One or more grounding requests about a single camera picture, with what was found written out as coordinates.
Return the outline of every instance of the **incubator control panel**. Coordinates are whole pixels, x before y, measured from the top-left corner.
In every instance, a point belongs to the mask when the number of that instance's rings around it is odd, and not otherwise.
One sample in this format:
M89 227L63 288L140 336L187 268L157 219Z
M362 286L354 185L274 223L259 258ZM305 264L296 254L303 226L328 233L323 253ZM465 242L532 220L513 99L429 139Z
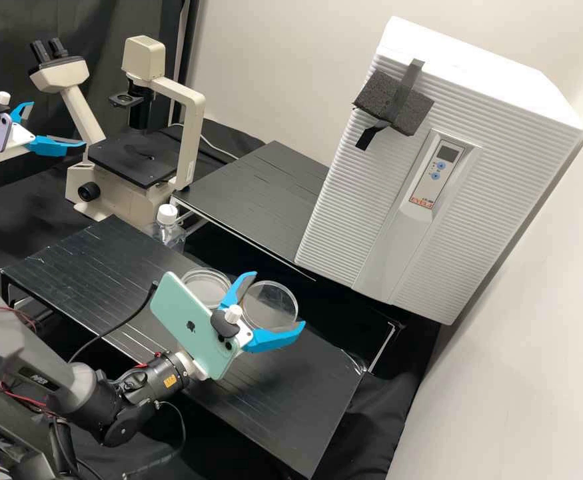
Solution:
M440 140L433 155L425 161L422 177L413 189L409 201L431 210L463 153L464 147Z

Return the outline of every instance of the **black cloth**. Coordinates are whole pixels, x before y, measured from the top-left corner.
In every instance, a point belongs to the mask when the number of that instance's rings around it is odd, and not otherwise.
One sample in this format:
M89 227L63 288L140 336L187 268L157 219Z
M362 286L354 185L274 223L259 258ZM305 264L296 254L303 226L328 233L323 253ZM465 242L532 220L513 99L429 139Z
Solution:
M75 126L60 94L40 92L28 71L37 62L29 43L59 37L70 55L87 62L90 76L80 86L106 135L127 124L127 111L107 97L127 89L120 70L125 39L148 35L167 48L166 75L173 74L179 13L183 0L0 0L0 91L10 92L10 106L34 101L26 127L34 135L75 137ZM150 127L167 124L169 100L158 96ZM0 186L44 171L56 157L22 155L0 163Z
M314 480L384 480L440 324L413 316L381 357L380 378L365 375Z
M90 225L65 200L64 162L0 188L0 267Z

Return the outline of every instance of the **white wall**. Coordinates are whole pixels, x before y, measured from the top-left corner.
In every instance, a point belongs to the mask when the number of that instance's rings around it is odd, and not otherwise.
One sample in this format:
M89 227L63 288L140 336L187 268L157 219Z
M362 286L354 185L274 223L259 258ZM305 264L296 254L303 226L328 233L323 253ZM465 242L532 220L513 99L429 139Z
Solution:
M539 68L572 98L583 1L206 0L189 85L207 116L329 164L391 15Z
M430 366L388 478L583 479L583 150Z

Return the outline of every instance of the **black velcro strap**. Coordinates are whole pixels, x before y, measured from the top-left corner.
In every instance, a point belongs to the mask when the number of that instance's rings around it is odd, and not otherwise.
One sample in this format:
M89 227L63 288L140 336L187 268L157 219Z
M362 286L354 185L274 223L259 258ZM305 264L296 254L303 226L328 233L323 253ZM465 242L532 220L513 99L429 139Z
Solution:
M356 147L360 150L366 150L376 133L384 130L396 121L406 103L409 93L411 93L413 85L416 83L416 80L422 71L423 65L424 62L422 60L413 59L411 61L411 64L406 69L406 73L400 82L400 87L396 90L391 103L386 108L383 119L379 119L375 125L362 132L362 135L356 142Z

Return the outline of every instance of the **black table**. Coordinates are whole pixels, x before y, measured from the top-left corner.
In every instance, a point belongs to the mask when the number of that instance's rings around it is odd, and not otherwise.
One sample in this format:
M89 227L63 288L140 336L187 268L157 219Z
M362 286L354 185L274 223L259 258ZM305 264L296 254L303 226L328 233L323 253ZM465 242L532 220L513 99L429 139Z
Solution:
M273 141L174 192L173 199L313 278L294 259L327 172Z
M142 303L152 280L199 266L111 216L1 269L1 292L9 302L15 285L101 333ZM106 340L137 362L179 349L149 308ZM344 351L304 331L290 347L241 355L221 381L192 381L185 393L311 477L363 373Z

